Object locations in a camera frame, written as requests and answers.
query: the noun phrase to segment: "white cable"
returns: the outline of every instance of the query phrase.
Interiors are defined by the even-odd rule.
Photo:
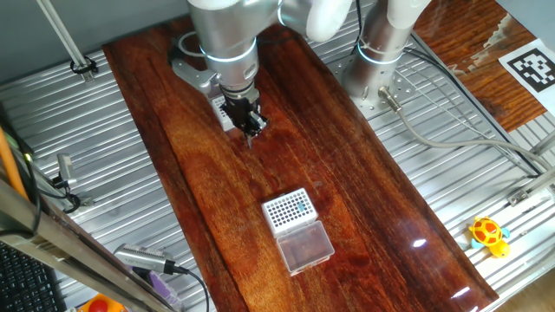
[[[205,55],[203,55],[202,53],[196,53],[196,52],[191,52],[188,49],[185,48],[185,45],[183,44],[183,41],[185,39],[187,39],[188,37],[192,36],[192,35],[196,35],[197,32],[196,31],[191,31],[188,32],[186,34],[184,34],[183,36],[180,37],[180,39],[177,41],[177,47],[181,50],[181,52],[185,53],[186,55],[192,56],[192,57],[205,57]]]
[[[407,120],[407,116],[405,116],[405,113],[402,110],[398,111],[397,114],[399,115],[399,118],[401,118],[402,122],[405,124],[405,127],[409,130],[409,132],[411,132],[416,137],[416,139],[419,140],[421,143],[426,144],[428,146],[439,147],[439,148],[456,148],[456,147],[474,146],[474,145],[501,146],[501,147],[512,149],[513,151],[523,153],[524,155],[528,156],[530,159],[536,161],[538,164],[543,166],[546,170],[549,170],[552,168],[545,160],[541,159],[540,157],[538,157],[533,153],[530,153],[526,149],[500,140],[469,140],[469,141],[446,142],[446,143],[428,140],[423,136],[419,135],[415,131],[415,129],[412,126],[410,126],[410,123]]]
[[[448,109],[444,108],[443,106],[439,105],[438,103],[436,103],[434,100],[432,100],[427,94],[425,94],[424,92],[422,92],[422,90],[420,90],[412,81],[410,81],[405,75],[401,74],[400,71],[396,70],[395,71],[399,76],[401,76],[402,78],[405,79],[405,81],[407,81],[416,91],[418,91],[420,94],[424,95],[424,97],[426,97],[426,99],[428,99],[428,101],[432,102],[433,104],[435,104],[439,109],[441,109],[442,111],[444,111],[445,113],[449,114],[451,117],[455,118],[462,126],[467,127],[468,129],[476,132],[477,134],[481,135],[483,138],[485,139],[489,139],[487,137],[487,135],[485,135],[484,133],[480,132],[478,129],[473,128],[472,126],[467,125],[465,120],[461,120],[459,119],[459,117],[455,116],[454,114],[452,114],[451,112],[449,112]],[[443,93],[443,91],[437,86],[435,85],[435,83],[431,82],[432,84],[434,84],[434,86],[437,87],[438,90],[440,90],[440,92]],[[445,95],[447,101],[451,101],[451,99],[449,99],[449,97],[447,96],[447,94],[443,93],[443,95]]]
[[[419,71],[414,70],[414,69],[412,69],[412,68],[410,68],[410,69],[411,69],[413,72],[415,72],[416,74],[421,75],[421,76],[424,77],[424,78],[427,78],[426,76],[424,76],[424,75],[423,75],[422,73],[420,73]],[[439,105],[437,102],[435,102],[434,100],[432,100],[427,94],[425,94],[422,90],[420,90],[420,89],[419,89],[412,81],[410,81],[405,75],[401,74],[400,71],[396,70],[395,72],[396,72],[399,76],[401,76],[403,79],[405,79],[405,81],[407,81],[416,91],[418,91],[420,94],[422,94],[424,97],[426,97],[426,99],[428,99],[430,102],[432,102],[434,105],[436,105],[439,109],[443,110],[445,113],[449,114],[451,117],[453,117],[454,119],[456,119],[462,126],[467,127],[467,128],[470,129],[471,131],[473,131],[473,132],[475,132],[475,133],[481,135],[484,139],[490,140],[490,138],[489,138],[487,135],[485,135],[484,133],[482,133],[482,132],[479,131],[478,129],[475,129],[475,128],[472,127],[472,126],[467,125],[466,122],[465,122],[464,120],[459,119],[457,116],[455,116],[454,114],[452,114],[451,112],[449,112],[448,109],[444,108],[443,106]],[[443,95],[445,95],[447,101],[451,102],[451,104],[453,105],[453,107],[456,108],[455,104],[451,101],[451,99],[449,99],[449,96],[448,96],[445,92],[443,92],[443,90],[441,90],[441,88],[440,88],[439,86],[437,86],[432,80],[430,80],[430,82],[431,82],[440,92],[442,92]],[[502,146],[499,146],[499,145],[496,145],[496,146],[497,146],[502,152],[505,153],[505,156],[511,158],[511,159],[513,160],[513,162],[516,162],[515,164],[516,164],[517,166],[519,166],[520,161],[518,161],[517,159],[515,159],[514,156],[513,156],[509,151],[507,151],[507,150],[506,150],[505,148],[503,148]]]

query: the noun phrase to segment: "keyboard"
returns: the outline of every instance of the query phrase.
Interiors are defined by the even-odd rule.
[[[0,311],[63,312],[54,271],[0,243]]]

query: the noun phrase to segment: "metal grating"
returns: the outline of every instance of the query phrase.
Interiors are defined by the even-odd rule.
[[[362,2],[364,14],[374,1]],[[324,62],[341,62],[352,50],[357,31],[353,6],[333,39],[309,44]],[[100,69],[93,84],[83,84],[62,65],[0,86],[0,101],[17,130],[36,149],[36,163],[49,176],[57,171],[56,153],[71,154],[80,177],[75,191],[95,199],[94,207],[72,216],[80,226],[111,251],[122,243],[144,245],[170,252],[181,265],[198,272],[103,53],[90,57]],[[397,91],[403,109],[421,134],[439,141],[478,139],[482,134],[512,140],[477,101],[460,94],[435,68],[405,55],[398,69],[395,80],[401,80],[402,89]],[[416,88],[406,87],[404,77]],[[480,274],[498,291],[496,304],[553,267],[555,204],[551,197],[540,194],[517,207],[506,202],[509,194],[530,181],[528,171],[490,146],[423,146],[386,106],[372,109],[369,124]],[[512,136],[529,147],[555,130],[554,125],[555,119],[546,114]],[[546,154],[545,159],[555,165],[555,153]],[[508,258],[495,259],[487,250],[470,249],[467,227],[476,215],[488,215],[511,230]],[[186,309],[204,310],[204,294],[196,281],[189,276],[166,280],[179,291]],[[63,275],[59,284],[68,306],[95,294]]]
[[[16,130],[36,151],[36,164],[57,174],[57,153],[69,153],[79,185],[95,205],[72,218],[110,251],[138,244],[173,254],[199,275],[197,264],[167,200],[152,161],[102,52],[90,55],[99,67],[96,81],[84,84],[67,65],[0,87],[0,101]],[[96,294],[58,274],[68,307]],[[169,276],[187,310],[204,311],[205,297],[190,276]]]

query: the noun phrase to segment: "wooden table surface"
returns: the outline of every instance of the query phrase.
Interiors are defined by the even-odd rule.
[[[167,65],[170,37],[189,29],[104,52],[219,311],[469,311],[497,298],[304,40],[259,47],[270,123],[250,150]],[[291,277],[261,204],[300,187],[335,254]]]
[[[498,61],[536,38],[495,0],[432,0],[415,30],[507,132],[545,112]]]

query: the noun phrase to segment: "wooden panel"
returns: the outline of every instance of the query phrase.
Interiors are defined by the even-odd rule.
[[[508,132],[545,112],[498,61],[536,38],[494,0],[434,0],[415,30]]]
[[[497,298],[302,39],[259,48],[270,124],[249,150],[167,65],[189,25],[104,51],[220,311],[469,311]],[[300,187],[336,253],[290,277],[261,204]]]

